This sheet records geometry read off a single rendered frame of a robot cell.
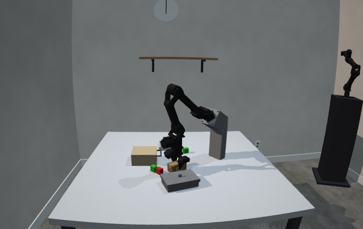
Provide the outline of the brown cardboard box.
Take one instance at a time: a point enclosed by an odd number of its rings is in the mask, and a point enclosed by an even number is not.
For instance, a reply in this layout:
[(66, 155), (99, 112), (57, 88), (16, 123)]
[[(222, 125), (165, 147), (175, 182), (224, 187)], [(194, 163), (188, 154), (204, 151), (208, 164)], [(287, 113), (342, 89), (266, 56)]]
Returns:
[[(186, 163), (184, 163), (181, 170), (186, 170)], [(167, 171), (176, 172), (176, 171), (181, 171), (181, 170), (179, 170), (179, 164), (178, 164), (177, 160), (167, 163)]]

